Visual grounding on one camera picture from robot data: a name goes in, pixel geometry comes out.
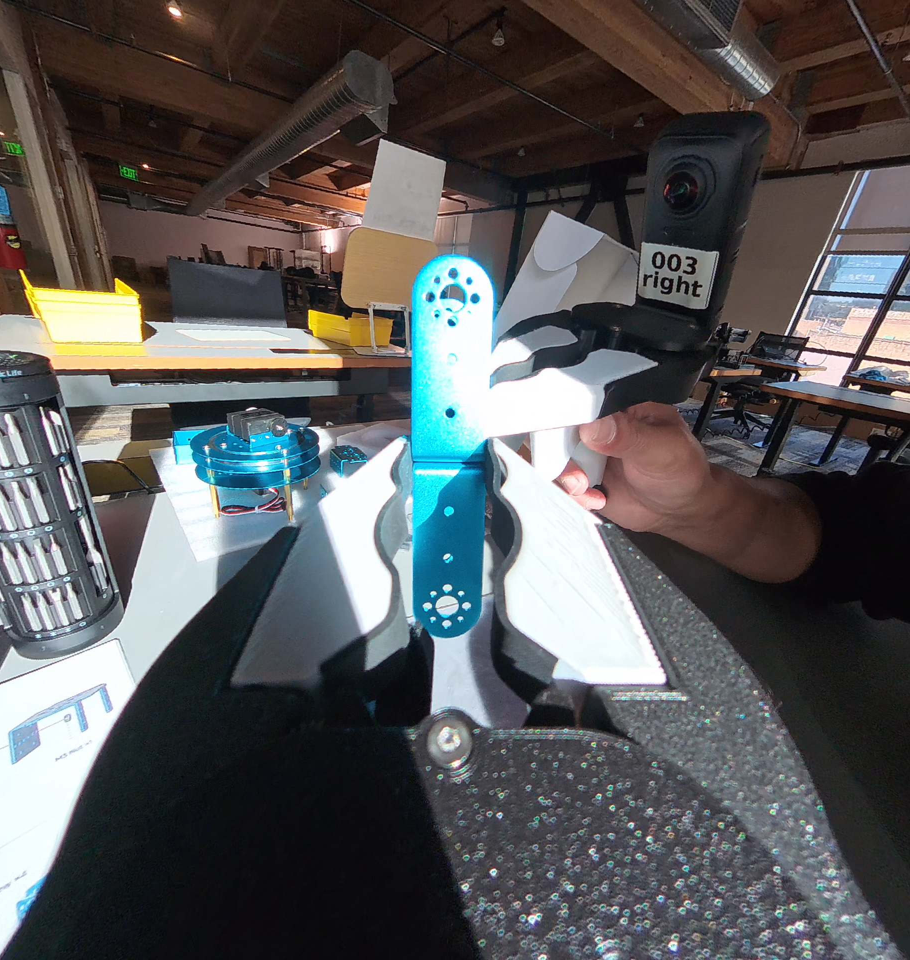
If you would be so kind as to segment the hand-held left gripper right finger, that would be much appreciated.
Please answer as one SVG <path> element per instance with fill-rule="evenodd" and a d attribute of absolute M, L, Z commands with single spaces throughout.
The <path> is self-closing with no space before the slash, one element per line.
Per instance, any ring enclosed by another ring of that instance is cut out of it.
<path fill-rule="evenodd" d="M 553 676 L 598 687 L 655 687 L 665 669 L 599 533 L 598 520 L 502 440 L 514 558 L 504 573 L 509 627 L 556 659 Z"/>

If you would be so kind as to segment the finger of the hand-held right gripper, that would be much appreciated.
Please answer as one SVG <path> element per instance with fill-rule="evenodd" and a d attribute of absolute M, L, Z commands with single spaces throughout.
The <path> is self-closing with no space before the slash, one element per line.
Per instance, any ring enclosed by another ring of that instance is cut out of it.
<path fill-rule="evenodd" d="M 545 367 L 489 389 L 486 435 L 581 426 L 599 418 L 609 384 L 657 366 L 633 352 L 592 352 L 574 366 Z"/>
<path fill-rule="evenodd" d="M 564 367 L 579 357 L 579 339 L 568 329 L 542 326 L 497 342 L 490 355 L 491 383 L 528 378 L 546 367 Z"/>

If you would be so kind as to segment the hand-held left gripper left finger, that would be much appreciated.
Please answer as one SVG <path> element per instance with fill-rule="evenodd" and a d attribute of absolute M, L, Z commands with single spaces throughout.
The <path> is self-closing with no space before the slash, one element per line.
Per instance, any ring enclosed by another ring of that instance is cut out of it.
<path fill-rule="evenodd" d="M 395 439 L 308 510 L 248 635 L 235 687 L 383 689 L 410 632 L 394 566 L 412 462 Z"/>

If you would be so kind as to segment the blue metal bracket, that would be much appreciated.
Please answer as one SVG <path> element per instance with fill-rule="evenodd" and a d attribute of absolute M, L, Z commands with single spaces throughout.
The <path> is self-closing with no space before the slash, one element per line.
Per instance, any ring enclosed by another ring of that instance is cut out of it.
<path fill-rule="evenodd" d="M 494 335 L 492 283 L 473 259 L 440 256 L 413 284 L 413 612 L 458 637 L 482 609 L 484 412 Z"/>

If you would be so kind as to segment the grey desk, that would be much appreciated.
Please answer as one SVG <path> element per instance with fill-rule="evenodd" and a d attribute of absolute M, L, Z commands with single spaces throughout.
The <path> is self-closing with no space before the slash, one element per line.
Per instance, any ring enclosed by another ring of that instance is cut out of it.
<path fill-rule="evenodd" d="M 137 680 L 255 552 L 198 561 L 164 485 L 97 508 Z M 910 958 L 910 624 L 748 582 L 656 535 L 631 539 L 770 691 L 857 882 Z"/>

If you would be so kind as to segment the brown office desk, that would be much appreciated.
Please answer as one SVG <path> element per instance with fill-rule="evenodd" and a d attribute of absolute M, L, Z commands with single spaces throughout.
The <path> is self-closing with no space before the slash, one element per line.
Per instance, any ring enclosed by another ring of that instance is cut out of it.
<path fill-rule="evenodd" d="M 850 419 L 905 427 L 901 445 L 893 452 L 897 457 L 910 440 L 910 401 L 866 390 L 833 387 L 820 383 L 806 385 L 801 381 L 768 384 L 762 392 L 781 400 L 773 425 L 772 437 L 756 476 L 772 476 L 782 456 L 786 439 L 795 425 L 799 407 L 810 403 L 828 413 Z"/>

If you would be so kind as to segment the open white cardboard box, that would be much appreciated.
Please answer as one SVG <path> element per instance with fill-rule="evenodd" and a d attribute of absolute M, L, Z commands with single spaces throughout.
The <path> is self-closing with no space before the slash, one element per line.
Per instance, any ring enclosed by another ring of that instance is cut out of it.
<path fill-rule="evenodd" d="M 495 318 L 495 336 L 573 306 L 636 301 L 639 255 L 602 231 L 551 211 Z"/>

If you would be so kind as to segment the pale yellow panel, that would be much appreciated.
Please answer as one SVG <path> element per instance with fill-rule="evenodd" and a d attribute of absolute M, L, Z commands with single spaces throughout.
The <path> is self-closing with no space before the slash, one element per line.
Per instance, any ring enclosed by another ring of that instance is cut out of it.
<path fill-rule="evenodd" d="M 369 303 L 411 306 L 413 283 L 437 254 L 432 241 L 360 225 L 346 239 L 341 299 L 356 309 Z"/>

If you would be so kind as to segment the yellow plastic bin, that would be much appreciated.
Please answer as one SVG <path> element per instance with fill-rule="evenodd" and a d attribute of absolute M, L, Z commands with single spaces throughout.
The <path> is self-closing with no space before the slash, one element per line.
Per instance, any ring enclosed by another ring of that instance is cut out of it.
<path fill-rule="evenodd" d="M 146 338 L 137 292 L 121 279 L 114 293 L 33 286 L 19 270 L 32 315 L 55 343 L 140 344 Z"/>
<path fill-rule="evenodd" d="M 318 339 L 339 343 L 351 347 L 370 347 L 372 329 L 368 314 L 344 317 L 310 309 L 307 312 L 308 329 Z M 390 344 L 394 319 L 391 317 L 373 317 L 374 337 L 377 347 Z"/>

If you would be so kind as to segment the white hanging paper sheet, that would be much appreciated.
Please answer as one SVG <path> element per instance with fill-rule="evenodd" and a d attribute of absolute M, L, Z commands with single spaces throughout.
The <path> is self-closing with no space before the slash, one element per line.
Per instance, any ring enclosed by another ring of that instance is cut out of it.
<path fill-rule="evenodd" d="M 381 139 L 362 227 L 432 241 L 447 164 Z"/>

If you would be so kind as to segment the black framed window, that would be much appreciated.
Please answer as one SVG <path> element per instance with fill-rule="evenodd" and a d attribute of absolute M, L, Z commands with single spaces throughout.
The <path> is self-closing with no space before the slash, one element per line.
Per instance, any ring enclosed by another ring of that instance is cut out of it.
<path fill-rule="evenodd" d="M 910 379 L 910 166 L 857 175 L 788 333 L 824 366 L 815 380 L 878 366 Z"/>

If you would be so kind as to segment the white instruction sheet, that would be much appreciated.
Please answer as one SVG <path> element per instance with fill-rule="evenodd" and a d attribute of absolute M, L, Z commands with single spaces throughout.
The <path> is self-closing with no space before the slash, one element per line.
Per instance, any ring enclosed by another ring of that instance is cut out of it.
<path fill-rule="evenodd" d="M 135 686 L 116 639 L 0 684 L 0 954 Z"/>

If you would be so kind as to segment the silver ventilation duct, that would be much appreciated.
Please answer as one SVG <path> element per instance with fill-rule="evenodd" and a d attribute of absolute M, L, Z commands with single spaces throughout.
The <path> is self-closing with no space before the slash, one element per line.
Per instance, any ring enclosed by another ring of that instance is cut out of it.
<path fill-rule="evenodd" d="M 750 30 L 737 26 L 740 1 L 638 4 L 746 100 L 760 102 L 776 85 L 779 65 Z"/>

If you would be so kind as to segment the white metal frame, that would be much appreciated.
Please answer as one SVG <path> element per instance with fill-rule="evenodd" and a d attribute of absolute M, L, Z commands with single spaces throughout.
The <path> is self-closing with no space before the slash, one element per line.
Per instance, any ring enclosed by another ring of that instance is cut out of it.
<path fill-rule="evenodd" d="M 377 332 L 376 332 L 376 311 L 390 311 L 394 313 L 400 313 L 404 321 L 404 333 L 405 333 L 405 347 L 402 351 L 402 354 L 407 357 L 412 357 L 412 339 L 411 339 L 411 319 L 410 319 L 410 308 L 406 304 L 397 304 L 389 303 L 384 301 L 370 301 L 367 305 L 367 314 L 368 314 L 368 333 L 370 340 L 370 352 L 372 356 L 381 356 L 388 355 L 392 351 L 396 353 L 399 352 L 399 349 L 395 346 L 392 346 L 390 343 L 384 346 L 379 346 L 377 343 Z"/>

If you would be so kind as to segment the grey flexible duct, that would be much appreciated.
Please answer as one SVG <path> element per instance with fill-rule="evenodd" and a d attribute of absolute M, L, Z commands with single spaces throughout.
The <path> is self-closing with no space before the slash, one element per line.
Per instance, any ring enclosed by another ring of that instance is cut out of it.
<path fill-rule="evenodd" d="M 388 107 L 392 74 L 380 60 L 350 51 L 295 101 L 278 122 L 252 141 L 185 207 L 196 217 L 219 207 L 233 193 L 259 183 L 282 164 L 336 135 L 358 117 Z"/>

